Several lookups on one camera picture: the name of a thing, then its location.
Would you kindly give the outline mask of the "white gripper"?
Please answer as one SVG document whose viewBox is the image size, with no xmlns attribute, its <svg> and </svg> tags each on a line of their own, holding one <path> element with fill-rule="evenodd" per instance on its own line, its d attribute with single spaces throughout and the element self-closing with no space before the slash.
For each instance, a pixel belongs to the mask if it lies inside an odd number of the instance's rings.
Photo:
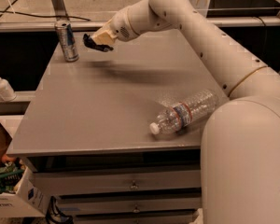
<svg viewBox="0 0 280 224">
<path fill-rule="evenodd" d="M 127 42 L 136 39 L 138 36 L 139 34 L 130 24 L 129 9 L 126 7 L 117 12 L 111 21 L 105 23 L 91 38 L 98 45 L 111 46 L 116 39 Z"/>
</svg>

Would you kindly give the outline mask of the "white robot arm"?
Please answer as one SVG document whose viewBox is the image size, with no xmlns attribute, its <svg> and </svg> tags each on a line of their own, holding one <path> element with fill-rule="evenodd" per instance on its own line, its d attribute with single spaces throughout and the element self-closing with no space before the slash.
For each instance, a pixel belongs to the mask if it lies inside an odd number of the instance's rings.
<svg viewBox="0 0 280 224">
<path fill-rule="evenodd" d="M 189 0 L 142 0 L 94 35 L 98 45 L 176 28 L 229 97 L 201 142 L 203 224 L 280 224 L 280 75 Z"/>
</svg>

